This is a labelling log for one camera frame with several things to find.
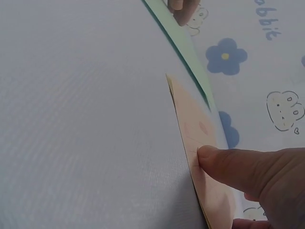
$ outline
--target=green paper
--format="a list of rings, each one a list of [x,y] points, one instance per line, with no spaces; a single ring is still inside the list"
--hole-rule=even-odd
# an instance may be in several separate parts
[[[195,79],[205,101],[209,106],[215,106],[208,77],[184,28],[178,25],[162,0],[143,1],[176,49],[188,72]]]

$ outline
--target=yellow flower center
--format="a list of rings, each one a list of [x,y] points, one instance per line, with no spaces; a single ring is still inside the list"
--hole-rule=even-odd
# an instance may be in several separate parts
[[[230,55],[227,54],[227,53],[223,53],[223,54],[221,55],[221,58],[222,58],[223,60],[228,60],[229,57],[230,57]]]

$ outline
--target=finger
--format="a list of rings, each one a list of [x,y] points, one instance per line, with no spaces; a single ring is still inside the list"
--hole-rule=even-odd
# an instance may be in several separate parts
[[[184,0],[182,10],[175,11],[173,16],[180,26],[184,26],[194,14],[200,0]]]
[[[266,184],[276,175],[272,168],[280,155],[250,150],[219,150],[203,146],[198,150],[200,166],[214,179],[254,198],[259,198]]]
[[[258,201],[259,201],[258,198],[255,198],[255,197],[253,197],[253,196],[251,196],[251,195],[249,195],[249,194],[247,194],[247,193],[244,193],[244,198],[245,198],[246,200],[249,200],[249,201],[254,201],[254,202],[258,202]]]
[[[174,10],[181,10],[183,7],[183,0],[168,0],[168,5]]]
[[[248,219],[234,219],[232,229],[272,229],[268,221],[253,221]]]
[[[167,8],[170,11],[170,13],[174,13],[175,10],[171,7],[171,5],[169,3],[167,3]]]

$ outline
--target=hand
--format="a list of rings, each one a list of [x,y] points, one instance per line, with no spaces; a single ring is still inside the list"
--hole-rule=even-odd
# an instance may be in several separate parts
[[[235,219],[233,229],[305,228],[305,148],[263,153],[203,146],[198,159],[207,174],[265,210],[268,221]]]
[[[168,0],[168,9],[180,26],[184,26],[194,14],[200,0]]]

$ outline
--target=blue flower print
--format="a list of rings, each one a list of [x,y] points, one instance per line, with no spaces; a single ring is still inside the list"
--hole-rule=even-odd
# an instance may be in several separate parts
[[[243,49],[238,49],[236,42],[231,38],[225,38],[218,45],[211,46],[205,52],[208,59],[208,70],[211,73],[223,73],[236,75],[239,73],[239,64],[246,61],[248,54]]]
[[[219,117],[223,125],[225,138],[227,139],[229,149],[235,148],[239,143],[239,133],[231,126],[231,117],[227,112],[220,111]]]
[[[302,62],[302,65],[305,67],[305,56],[302,57],[301,62]]]

